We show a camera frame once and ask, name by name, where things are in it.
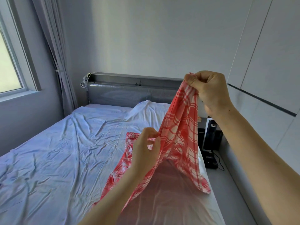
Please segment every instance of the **person's left hand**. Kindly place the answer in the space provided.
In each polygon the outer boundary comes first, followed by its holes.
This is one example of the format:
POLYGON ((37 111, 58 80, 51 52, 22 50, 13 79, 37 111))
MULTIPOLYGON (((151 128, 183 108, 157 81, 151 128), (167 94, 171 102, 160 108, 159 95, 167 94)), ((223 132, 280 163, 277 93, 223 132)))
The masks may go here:
POLYGON ((160 137, 158 132, 151 127, 144 128, 141 135, 133 143, 131 168, 144 178, 149 170, 155 165, 160 150, 160 137))

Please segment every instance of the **person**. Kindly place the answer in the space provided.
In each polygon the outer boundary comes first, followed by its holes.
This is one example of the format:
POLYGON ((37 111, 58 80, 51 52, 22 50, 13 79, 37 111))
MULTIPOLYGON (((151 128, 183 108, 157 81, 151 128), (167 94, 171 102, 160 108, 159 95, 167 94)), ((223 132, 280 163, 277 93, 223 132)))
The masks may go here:
MULTIPOLYGON (((185 75, 198 90, 205 111, 223 131, 228 143, 272 224, 300 224, 300 176, 257 134, 233 106, 223 74, 200 71, 185 75)), ((114 224, 125 203, 159 155, 160 138, 153 128, 144 128, 133 145, 132 165, 117 185, 82 219, 83 224, 114 224), (147 145, 153 144, 152 150, 147 145)))

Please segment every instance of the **gray headboard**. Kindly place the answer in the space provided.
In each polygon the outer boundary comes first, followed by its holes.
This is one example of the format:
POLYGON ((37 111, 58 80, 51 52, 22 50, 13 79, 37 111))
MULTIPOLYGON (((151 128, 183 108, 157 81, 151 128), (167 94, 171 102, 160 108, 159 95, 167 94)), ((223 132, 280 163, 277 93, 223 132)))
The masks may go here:
POLYGON ((81 86, 88 91, 89 103, 134 107, 146 100, 171 103, 181 82, 182 79, 97 72, 86 75, 81 86))

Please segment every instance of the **bed sheet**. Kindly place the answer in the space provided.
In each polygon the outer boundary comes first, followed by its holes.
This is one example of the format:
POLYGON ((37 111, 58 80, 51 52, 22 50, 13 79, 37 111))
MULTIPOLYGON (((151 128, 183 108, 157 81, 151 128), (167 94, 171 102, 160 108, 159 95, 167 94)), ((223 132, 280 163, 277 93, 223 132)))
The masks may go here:
MULTIPOLYGON (((159 130, 169 104, 80 107, 0 157, 0 224, 77 224, 98 201, 127 132, 159 130)), ((200 156, 200 169, 208 180, 200 156)), ((119 224, 224 224, 213 192, 198 191, 165 162, 119 224)))

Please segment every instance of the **plaid shirt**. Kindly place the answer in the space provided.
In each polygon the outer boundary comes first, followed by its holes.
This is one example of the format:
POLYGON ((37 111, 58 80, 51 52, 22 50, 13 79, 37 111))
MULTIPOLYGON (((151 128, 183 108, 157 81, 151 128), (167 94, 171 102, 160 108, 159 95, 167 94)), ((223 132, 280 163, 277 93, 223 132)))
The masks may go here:
MULTIPOLYGON (((166 159, 172 160, 175 167, 188 176, 199 190, 204 193, 211 192, 208 182, 199 171, 197 101, 197 90, 183 81, 159 129, 161 139, 159 159, 134 190, 124 207, 146 188, 157 166, 166 159)), ((116 185, 130 167, 133 143, 139 135, 139 133, 134 132, 127 133, 125 152, 114 171, 110 174, 101 199, 116 185)))

